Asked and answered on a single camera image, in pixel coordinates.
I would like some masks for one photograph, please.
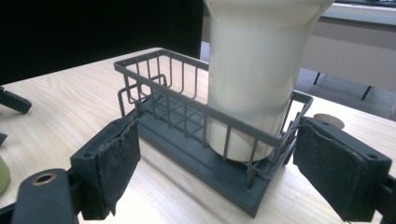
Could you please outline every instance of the wooden table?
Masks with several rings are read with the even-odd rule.
[[[123,79],[113,63],[141,53],[5,86],[33,107],[26,115],[0,107],[0,132],[8,134],[0,156],[11,170],[0,207],[16,201],[26,177],[49,168],[68,169],[70,156],[120,117],[117,92]],[[335,115],[347,133],[396,159],[396,122],[319,98],[307,116],[316,113]],[[118,202],[117,215],[102,223],[343,223],[292,162],[280,168],[252,218],[144,141],[140,146],[142,160]],[[395,165],[390,173],[396,176]],[[375,215],[374,223],[379,220]]]

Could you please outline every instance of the chair leg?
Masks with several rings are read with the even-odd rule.
[[[367,90],[364,92],[363,96],[361,97],[362,100],[366,99],[367,93],[369,93],[369,90],[372,88],[372,86],[367,87]]]
[[[396,121],[396,105],[390,109],[390,119]]]
[[[318,78],[320,77],[320,73],[317,74],[317,78],[315,78],[314,85],[317,85]]]

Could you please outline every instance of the gray floor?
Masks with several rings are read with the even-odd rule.
[[[201,46],[201,60],[209,61],[209,45],[206,42],[203,42]],[[317,73],[302,68],[295,89],[340,105],[391,119],[390,110],[396,105],[396,92],[371,88],[363,101],[361,97],[367,86],[325,74],[321,74],[317,85],[314,85]]]

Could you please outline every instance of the gray wire basket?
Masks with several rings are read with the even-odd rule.
[[[207,63],[160,49],[115,62],[114,66],[125,81],[125,87],[119,91],[121,115],[139,120],[139,136],[255,217],[276,171],[289,161],[296,125],[312,104],[312,97],[296,91],[292,94],[289,109],[294,103],[304,106],[286,131],[276,137],[205,103],[207,86],[198,82],[207,82]],[[223,156],[206,142],[208,117],[227,125]],[[248,162],[226,159],[232,129],[254,138]],[[258,142],[274,150],[267,158],[253,161]]]

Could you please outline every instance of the round hole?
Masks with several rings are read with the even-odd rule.
[[[56,174],[49,173],[49,174],[43,174],[33,180],[33,185],[45,185],[51,182],[56,178]]]
[[[332,124],[339,129],[343,129],[345,127],[345,124],[343,121],[341,121],[340,119],[338,119],[332,115],[316,114],[316,115],[314,115],[314,119],[319,119],[319,120],[323,121],[323,123],[322,123],[323,125]]]
[[[376,155],[373,155],[373,154],[367,154],[367,157],[370,158],[370,159],[373,159],[373,160],[378,159],[378,157]]]

